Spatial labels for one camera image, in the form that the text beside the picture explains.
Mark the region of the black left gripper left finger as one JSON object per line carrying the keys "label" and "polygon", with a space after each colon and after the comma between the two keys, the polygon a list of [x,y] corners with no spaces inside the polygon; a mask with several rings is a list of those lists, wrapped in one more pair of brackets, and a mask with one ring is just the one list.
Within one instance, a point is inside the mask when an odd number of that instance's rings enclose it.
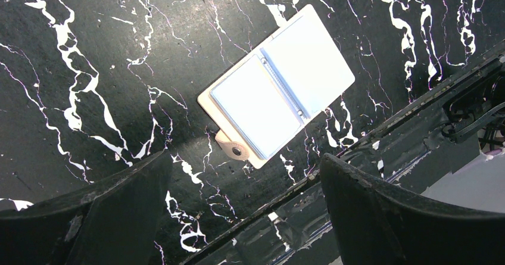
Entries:
{"label": "black left gripper left finger", "polygon": [[147,264],[173,161],[161,151],[69,194],[1,212],[2,264]]}

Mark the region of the beige card holder wallet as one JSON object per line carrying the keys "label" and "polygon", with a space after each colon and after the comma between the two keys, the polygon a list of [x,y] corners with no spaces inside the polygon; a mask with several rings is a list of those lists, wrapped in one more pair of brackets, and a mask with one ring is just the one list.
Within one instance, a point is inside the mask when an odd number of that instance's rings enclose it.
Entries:
{"label": "beige card holder wallet", "polygon": [[233,160],[263,167],[340,97],[355,75],[306,5],[205,89],[199,105]]}

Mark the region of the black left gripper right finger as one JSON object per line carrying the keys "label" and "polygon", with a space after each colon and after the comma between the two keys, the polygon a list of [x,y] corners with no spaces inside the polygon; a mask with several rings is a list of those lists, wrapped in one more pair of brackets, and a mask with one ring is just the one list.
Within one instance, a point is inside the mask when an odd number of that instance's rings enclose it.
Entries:
{"label": "black left gripper right finger", "polygon": [[343,264],[503,264],[504,214],[436,201],[331,154],[320,163]]}

